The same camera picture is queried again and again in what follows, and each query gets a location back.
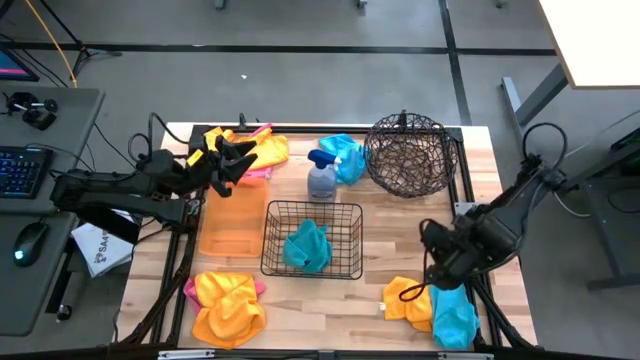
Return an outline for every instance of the pink cloth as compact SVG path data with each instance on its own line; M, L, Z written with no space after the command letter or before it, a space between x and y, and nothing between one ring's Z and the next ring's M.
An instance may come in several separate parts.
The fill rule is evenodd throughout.
M251 135L249 135L249 136L256 136L256 135L260 134L262 132L262 130L271 128L272 125L273 125L272 123L266 123L266 124L260 126L258 128L258 130L252 132Z
M271 166L267 166L266 168L258 169L258 170L247 170L244 173L244 177L246 178L260 178L260 179L269 179L271 177Z
M257 295L260 295L265 290L267 290L267 286L262 281L255 280L254 283L256 284ZM187 301L189 302L189 304L191 304L193 311L195 311L196 314L199 313L200 309L202 309L202 305L200 304L200 300L198 300L198 293L196 292L196 281L193 276L187 279L182 292L187 297Z

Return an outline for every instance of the orange cloth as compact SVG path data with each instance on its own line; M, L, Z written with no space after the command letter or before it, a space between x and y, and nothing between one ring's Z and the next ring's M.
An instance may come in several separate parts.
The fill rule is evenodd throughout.
M205 272L195 277L195 284L202 304L191 332L196 339L233 349L265 328L251 275Z
M272 135L271 128L265 128L254 136L238 137L232 130L222 131L220 127L204 134L207 147L215 150L216 138L224 137L228 142L255 141L256 146L248 154L257 154L258 158L251 164L249 170L280 164L289 159L289 141L284 135Z
M433 308L431 306L429 287L426 287L420 297L413 301L404 302L398 298L402 291L414 285L418 285L418 282L396 276L384 288L384 319L400 320L406 318L414 328L420 331L433 332ZM406 297L415 296L419 291L418 289L413 290Z

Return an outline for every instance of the black floor stripe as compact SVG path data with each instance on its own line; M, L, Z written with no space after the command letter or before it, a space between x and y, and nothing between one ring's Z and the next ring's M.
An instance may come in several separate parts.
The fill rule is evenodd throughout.
M2 42L10 49L27 50L56 50L47 42ZM420 46L288 46L288 45L161 45L161 44L85 44L89 48L122 51L122 52L178 52L178 53L206 53L206 52L246 52L246 53L310 53L310 54L423 54L444 55L450 52L458 55L482 56L554 56L553 49L498 49L498 48L456 48L449 51L447 47ZM63 50L78 50L73 43L60 44Z
M483 56L555 56L553 49L493 49L493 48L458 48L459 55Z
M453 78L453 90L456 94L458 113L460 115L460 125L469 126L471 125L471 114L469 112L467 94L464 90L464 83L462 81L462 70L460 70L460 61L458 60L456 40L453 36L453 26L451 25L449 7L447 6L447 0L439 0L438 4L440 5L440 15L442 17L442 27L444 28L444 38L447 42L449 64L451 65L451 76Z
M8 48L27 50L56 50L51 43L2 43ZM154 45L154 44L85 44L88 48L121 52L179 52L179 53L306 53L306 54L418 54L444 55L443 47L407 46L280 46L280 45ZM73 43L60 44L62 50L74 51Z

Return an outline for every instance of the orange plastic tray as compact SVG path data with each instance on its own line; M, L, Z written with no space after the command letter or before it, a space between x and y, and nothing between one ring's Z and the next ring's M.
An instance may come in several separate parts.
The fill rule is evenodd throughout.
M260 256L266 206L265 179L241 179L228 198L208 191L199 251L211 256Z

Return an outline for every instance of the concrete floor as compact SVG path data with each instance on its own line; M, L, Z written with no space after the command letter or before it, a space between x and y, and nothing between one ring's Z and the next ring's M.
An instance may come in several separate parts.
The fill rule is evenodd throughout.
M86 42L446 46L437 0L371 0L366 14L349 0L230 0L224 12L213 10L210 0L50 4ZM449 0L448 7L459 47L551 48L534 0L510 0L501 10L492 0ZM21 2L0 23L0 32L47 41ZM65 74L57 53L33 54ZM73 52L68 55L75 58ZM504 186L518 170L519 144L498 88L500 77L513 76L524 98L556 63L555 57L460 57L472 123L489 127ZM90 62L79 82L106 91L98 123L124 149L128 135L123 134L144 130L150 111L168 121L236 121L242 111L263 121L373 123L409 109L458 125L451 79L446 55L129 52ZM560 124L571 149L640 107L639 99L639 91L565 89L534 122ZM569 174L578 172L639 124L640 117L614 128L563 167ZM552 132L531 137L531 146L549 148L544 155L551 158L558 144ZM90 145L99 170L127 170L95 132ZM568 202L584 209L577 196ZM586 290L586 281L610 275L591 221L570 216L549 197L531 216L529 229L521 260L539 343L557 351L637 358L640 288ZM31 336L0 338L0 351L107 343L123 287L118 275L91 282L70 321L55 324L43 315Z

